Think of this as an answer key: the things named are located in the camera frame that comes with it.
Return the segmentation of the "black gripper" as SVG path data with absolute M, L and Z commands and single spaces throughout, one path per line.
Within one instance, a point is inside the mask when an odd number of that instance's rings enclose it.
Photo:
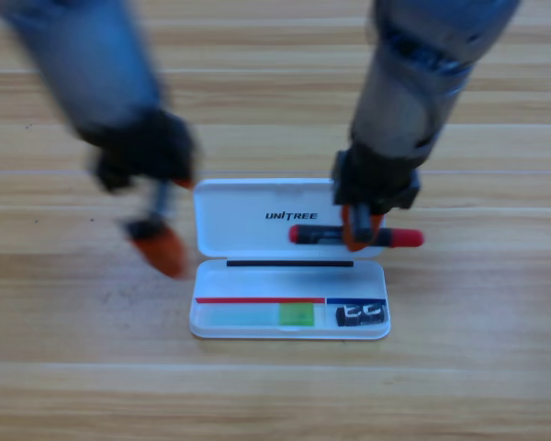
M 409 209 L 421 185 L 416 168 L 407 163 L 358 151 L 336 153 L 332 167 L 333 203 L 341 208 L 342 239 L 350 252 L 374 243 L 385 216 Z
M 93 168 L 106 192 L 115 194 L 132 186 L 135 177 L 154 183 L 148 213 L 124 224 L 132 244 L 144 260 L 169 278 L 186 271 L 186 247 L 165 220 L 170 186 L 194 188 L 197 143 L 187 124 L 165 110 L 146 110 L 126 124 L 101 126 L 79 132 L 95 146 Z

